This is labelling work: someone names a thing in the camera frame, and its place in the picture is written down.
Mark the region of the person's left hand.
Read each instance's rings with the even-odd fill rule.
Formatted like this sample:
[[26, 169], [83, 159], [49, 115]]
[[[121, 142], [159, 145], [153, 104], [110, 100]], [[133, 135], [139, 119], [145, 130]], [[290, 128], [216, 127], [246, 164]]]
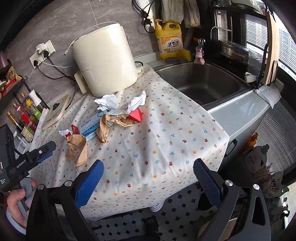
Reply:
[[[29, 198], [25, 201], [25, 204], [30, 210], [30, 206], [35, 194], [37, 183], [35, 179], [32, 179], [32, 178], [25, 178], [25, 179], [31, 181], [31, 187], [32, 187], [32, 193], [29, 195]], [[25, 189], [16, 189], [11, 191], [7, 198], [8, 207], [6, 210], [6, 216], [9, 222], [20, 232], [21, 231], [23, 232], [27, 228], [27, 221], [18, 207], [18, 202], [25, 197], [26, 197]]]

